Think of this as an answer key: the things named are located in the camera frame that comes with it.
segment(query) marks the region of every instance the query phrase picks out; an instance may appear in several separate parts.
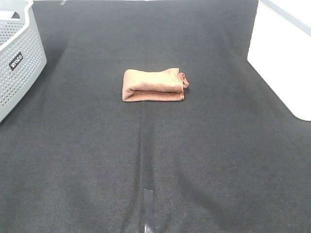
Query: white box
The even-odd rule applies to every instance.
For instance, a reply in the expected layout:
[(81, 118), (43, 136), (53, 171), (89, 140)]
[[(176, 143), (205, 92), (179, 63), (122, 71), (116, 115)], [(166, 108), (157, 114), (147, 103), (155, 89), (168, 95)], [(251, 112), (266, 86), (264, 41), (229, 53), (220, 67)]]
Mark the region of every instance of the white box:
[(311, 0), (259, 0), (247, 60), (297, 118), (311, 121)]

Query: brown towel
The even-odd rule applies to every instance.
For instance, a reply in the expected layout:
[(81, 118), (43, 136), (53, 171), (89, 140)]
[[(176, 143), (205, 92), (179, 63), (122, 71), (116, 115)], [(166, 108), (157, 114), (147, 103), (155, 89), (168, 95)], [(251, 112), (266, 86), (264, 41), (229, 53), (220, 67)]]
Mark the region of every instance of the brown towel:
[(128, 69), (124, 74), (122, 99), (125, 102), (180, 101), (185, 98), (184, 88), (188, 86), (185, 74), (179, 73), (179, 68), (162, 72)]

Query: white container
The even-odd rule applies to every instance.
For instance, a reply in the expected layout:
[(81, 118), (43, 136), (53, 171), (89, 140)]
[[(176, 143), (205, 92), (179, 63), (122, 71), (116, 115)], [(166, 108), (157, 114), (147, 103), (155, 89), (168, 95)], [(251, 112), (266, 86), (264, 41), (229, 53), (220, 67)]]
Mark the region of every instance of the white container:
[[(0, 0), (0, 121), (33, 85), (47, 60), (32, 0)], [(15, 13), (18, 18), (11, 18)]]
[(311, 0), (260, 0), (247, 59), (297, 118), (311, 121)]

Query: basket logo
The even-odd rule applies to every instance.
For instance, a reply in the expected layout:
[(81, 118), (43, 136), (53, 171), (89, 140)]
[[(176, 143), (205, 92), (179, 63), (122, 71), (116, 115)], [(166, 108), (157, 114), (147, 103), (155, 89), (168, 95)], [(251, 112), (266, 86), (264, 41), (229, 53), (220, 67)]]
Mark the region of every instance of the basket logo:
[(16, 55), (16, 57), (9, 64), (12, 71), (19, 65), (21, 60), (23, 60), (23, 55), (21, 52), (19, 52), (18, 55)]

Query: gray tape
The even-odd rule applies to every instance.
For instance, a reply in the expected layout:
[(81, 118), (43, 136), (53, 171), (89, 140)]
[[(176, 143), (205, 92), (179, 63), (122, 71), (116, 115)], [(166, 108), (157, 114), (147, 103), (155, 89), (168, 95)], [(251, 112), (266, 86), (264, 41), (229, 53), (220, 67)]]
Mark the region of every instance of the gray tape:
[(145, 233), (155, 233), (153, 191), (144, 189)]
[(274, 10), (275, 12), (277, 12), (280, 16), (290, 21), (293, 25), (298, 27), (300, 30), (304, 31), (306, 34), (311, 36), (311, 28), (307, 24), (301, 22), (300, 20), (298, 20), (291, 14), (287, 13), (286, 11), (284, 11), (282, 8), (280, 8), (279, 6), (277, 6), (270, 0), (260, 0), (260, 1), (266, 6), (268, 6), (269, 8), (271, 8), (272, 10)]

